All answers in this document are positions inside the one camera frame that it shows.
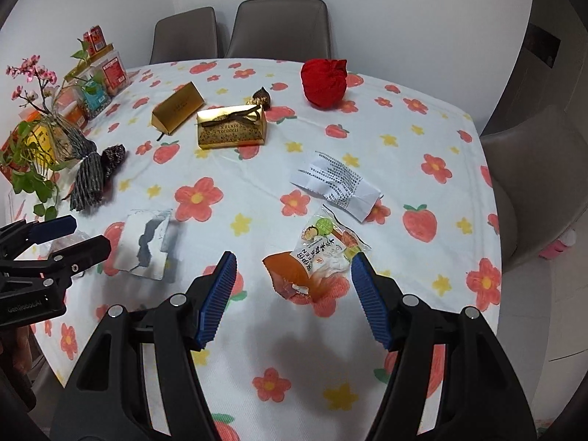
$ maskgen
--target gold candy box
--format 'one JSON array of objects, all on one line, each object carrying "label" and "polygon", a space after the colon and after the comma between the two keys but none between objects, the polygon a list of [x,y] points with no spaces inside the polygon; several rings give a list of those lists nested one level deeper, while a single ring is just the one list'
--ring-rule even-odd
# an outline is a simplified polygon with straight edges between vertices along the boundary
[{"label": "gold candy box", "polygon": [[261,105],[205,109],[196,115],[198,145],[202,149],[265,144],[268,122]]}]

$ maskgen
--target paper receipt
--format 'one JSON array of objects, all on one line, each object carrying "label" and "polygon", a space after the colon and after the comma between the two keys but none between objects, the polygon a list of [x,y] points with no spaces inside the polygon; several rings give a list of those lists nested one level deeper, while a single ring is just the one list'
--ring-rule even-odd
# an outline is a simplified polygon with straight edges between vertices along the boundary
[{"label": "paper receipt", "polygon": [[290,178],[290,182],[322,195],[360,222],[364,221],[381,197],[381,192],[357,172],[349,169],[341,161],[318,151],[315,152],[310,165],[298,169]]}]

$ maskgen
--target white floral tablecloth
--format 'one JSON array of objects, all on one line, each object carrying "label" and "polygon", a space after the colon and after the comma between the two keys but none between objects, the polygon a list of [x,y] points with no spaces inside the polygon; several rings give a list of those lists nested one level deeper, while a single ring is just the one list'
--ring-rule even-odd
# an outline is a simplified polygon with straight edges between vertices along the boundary
[{"label": "white floral tablecloth", "polygon": [[[173,209],[170,230],[178,237],[163,281],[118,272],[111,259],[74,280],[65,315],[33,327],[62,382],[109,305],[156,306],[231,250],[239,270],[232,297],[216,339],[193,355],[222,439],[364,439],[395,354],[373,340],[349,274],[333,279],[324,300],[297,305],[274,292],[262,264],[269,254],[292,250],[323,203],[288,182],[316,150],[383,192],[362,224],[335,209],[371,245],[367,255],[379,273],[434,308],[477,305],[496,329],[498,218],[471,118],[425,94],[354,74],[337,109],[317,110],[304,97],[300,69],[247,59],[140,68],[89,125],[99,150],[122,143],[128,156],[111,200],[93,215],[74,214],[78,228],[116,245],[130,209]],[[205,107],[242,104],[264,86],[272,97],[266,144],[201,150],[194,118],[158,142],[152,109],[189,81]],[[67,177],[61,183],[69,188]],[[15,216],[32,219],[34,202],[28,198]],[[35,250],[27,255],[36,258]],[[434,424],[443,351],[436,347],[422,429]],[[150,393],[156,385],[151,362]],[[154,399],[154,425],[165,431],[161,399]]]}]

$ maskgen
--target silver screw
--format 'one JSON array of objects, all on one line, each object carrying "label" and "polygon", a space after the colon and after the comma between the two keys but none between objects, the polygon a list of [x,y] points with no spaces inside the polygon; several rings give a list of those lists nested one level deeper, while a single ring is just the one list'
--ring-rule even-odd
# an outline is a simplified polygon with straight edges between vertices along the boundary
[{"label": "silver screw", "polygon": [[183,293],[172,295],[172,297],[169,299],[169,303],[175,307],[179,307],[180,305],[186,303],[186,296]]},{"label": "silver screw", "polygon": [[419,299],[414,295],[405,295],[402,297],[402,303],[408,307],[416,307],[419,304]]},{"label": "silver screw", "polygon": [[113,305],[108,309],[108,316],[116,318],[122,313],[122,307],[120,305]]},{"label": "silver screw", "polygon": [[480,316],[480,310],[476,307],[466,307],[464,313],[466,314],[466,317],[471,318],[472,320],[475,320]]}]

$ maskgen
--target white wall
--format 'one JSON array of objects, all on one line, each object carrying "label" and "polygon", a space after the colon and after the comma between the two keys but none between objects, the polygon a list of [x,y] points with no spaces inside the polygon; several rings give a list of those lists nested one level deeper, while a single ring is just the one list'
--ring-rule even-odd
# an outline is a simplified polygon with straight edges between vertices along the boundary
[{"label": "white wall", "polygon": [[40,54],[61,81],[75,65],[69,56],[79,49],[76,38],[93,25],[101,26],[126,67],[147,64],[155,23],[171,14],[172,0],[19,0],[0,30],[0,145],[20,111],[11,94],[23,80],[4,76],[9,64]]},{"label": "white wall", "polygon": [[[230,35],[243,0],[173,0],[176,12],[213,6]],[[532,0],[324,0],[334,55],[469,112],[479,131],[509,79]]]}]

